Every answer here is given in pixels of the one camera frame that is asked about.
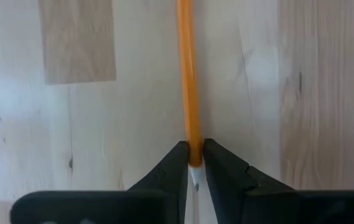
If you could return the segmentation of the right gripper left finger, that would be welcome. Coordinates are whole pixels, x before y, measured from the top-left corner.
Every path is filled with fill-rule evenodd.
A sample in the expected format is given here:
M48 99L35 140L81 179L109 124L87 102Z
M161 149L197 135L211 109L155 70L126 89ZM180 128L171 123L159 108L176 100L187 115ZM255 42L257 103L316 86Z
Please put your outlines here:
M184 224L188 144L178 142L127 190L38 191L11 207L11 224Z

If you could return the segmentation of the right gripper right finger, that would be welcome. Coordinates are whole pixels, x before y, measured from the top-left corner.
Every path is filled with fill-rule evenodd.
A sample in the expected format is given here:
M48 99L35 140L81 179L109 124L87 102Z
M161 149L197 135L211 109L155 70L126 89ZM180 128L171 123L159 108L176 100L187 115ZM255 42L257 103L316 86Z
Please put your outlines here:
M295 190L213 139L203 156L219 224L354 224L354 190Z

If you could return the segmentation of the orange wooden pencil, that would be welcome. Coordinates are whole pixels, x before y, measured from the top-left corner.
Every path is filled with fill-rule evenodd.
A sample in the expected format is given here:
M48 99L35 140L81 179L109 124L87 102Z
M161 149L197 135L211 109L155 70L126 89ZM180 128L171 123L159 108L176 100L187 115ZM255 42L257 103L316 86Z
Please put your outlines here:
M203 138L200 129L197 69L195 61L193 0L176 0L176 7L185 135L189 145L189 171L192 177L193 187L195 190L198 190L202 175Z

